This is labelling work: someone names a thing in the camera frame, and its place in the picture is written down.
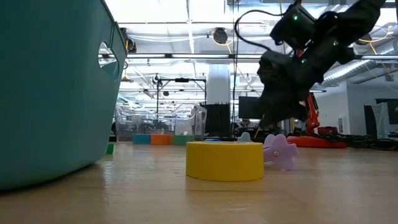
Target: purple flower-shaped object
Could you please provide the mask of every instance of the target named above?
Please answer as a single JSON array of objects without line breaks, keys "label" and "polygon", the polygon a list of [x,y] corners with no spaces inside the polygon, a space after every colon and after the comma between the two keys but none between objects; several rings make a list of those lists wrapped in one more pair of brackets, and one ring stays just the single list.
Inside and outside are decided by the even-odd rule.
[{"label": "purple flower-shaped object", "polygon": [[293,170],[293,157],[297,154],[297,146],[289,144],[283,134],[269,134],[264,141],[264,162],[272,161],[283,169]]}]

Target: teal bin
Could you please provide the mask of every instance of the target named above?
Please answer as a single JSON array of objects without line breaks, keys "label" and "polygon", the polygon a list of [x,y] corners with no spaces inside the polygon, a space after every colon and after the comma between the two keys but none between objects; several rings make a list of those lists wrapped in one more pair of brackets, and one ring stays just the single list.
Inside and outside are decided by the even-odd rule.
[{"label": "teal bin", "polygon": [[[0,18],[0,190],[105,155],[126,51],[104,1],[6,1]],[[116,61],[102,68],[102,42]]]},{"label": "teal bin", "polygon": [[133,134],[133,144],[150,144],[150,134]]}]

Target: yellow cylinder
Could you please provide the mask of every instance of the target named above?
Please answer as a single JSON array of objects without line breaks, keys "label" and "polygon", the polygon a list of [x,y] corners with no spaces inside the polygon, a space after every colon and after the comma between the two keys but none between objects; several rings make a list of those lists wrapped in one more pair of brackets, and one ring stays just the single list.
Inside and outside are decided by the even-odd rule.
[{"label": "yellow cylinder", "polygon": [[249,181],[264,175],[261,143],[188,142],[187,176],[202,180]]}]

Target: black monitor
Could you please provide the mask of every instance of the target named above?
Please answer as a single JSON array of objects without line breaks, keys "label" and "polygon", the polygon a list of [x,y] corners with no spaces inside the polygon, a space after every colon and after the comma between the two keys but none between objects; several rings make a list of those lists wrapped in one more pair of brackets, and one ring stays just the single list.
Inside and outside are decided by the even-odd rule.
[{"label": "black monitor", "polygon": [[207,109],[205,132],[208,133],[209,136],[218,136],[222,138],[231,137],[230,135],[231,105],[205,104],[202,106]]},{"label": "black monitor", "polygon": [[239,97],[239,118],[262,119],[262,113],[258,110],[259,97]]}]

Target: teal plastic bin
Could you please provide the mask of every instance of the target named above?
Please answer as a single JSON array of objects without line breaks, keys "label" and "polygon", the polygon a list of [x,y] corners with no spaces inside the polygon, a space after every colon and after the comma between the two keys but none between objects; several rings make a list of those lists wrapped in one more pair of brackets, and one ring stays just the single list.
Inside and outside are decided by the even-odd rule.
[{"label": "teal plastic bin", "polygon": [[[104,1],[6,1],[1,31],[0,190],[105,155],[126,51]],[[102,68],[107,43],[116,62]]]}]

